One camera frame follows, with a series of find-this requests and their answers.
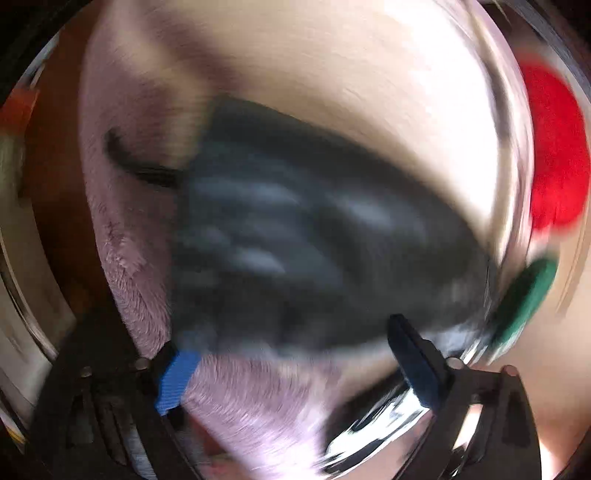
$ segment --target metal bolt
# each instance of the metal bolt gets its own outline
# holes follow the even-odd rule
[[[461,370],[462,368],[464,368],[464,362],[462,362],[459,358],[456,358],[454,356],[451,356],[450,358],[448,358],[446,360],[447,362],[447,366],[449,368],[453,368],[454,370]]]
[[[150,368],[150,360],[142,356],[135,361],[134,367],[136,370],[147,370]]]
[[[517,369],[513,365],[505,365],[503,370],[510,377],[518,377],[519,376],[519,372],[517,371]]]

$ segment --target orange object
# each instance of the orange object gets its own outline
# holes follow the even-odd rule
[[[23,136],[38,96],[39,90],[16,87],[0,108],[0,130]]]

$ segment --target green object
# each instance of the green object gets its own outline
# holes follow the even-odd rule
[[[557,270],[555,258],[538,258],[511,283],[493,317],[497,327],[488,348],[489,363],[515,344],[544,301]]]

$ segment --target wooden floor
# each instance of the wooden floor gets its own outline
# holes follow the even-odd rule
[[[96,252],[78,143],[78,89],[95,1],[70,21],[38,84],[26,133],[24,191],[50,267],[76,316],[109,293]]]

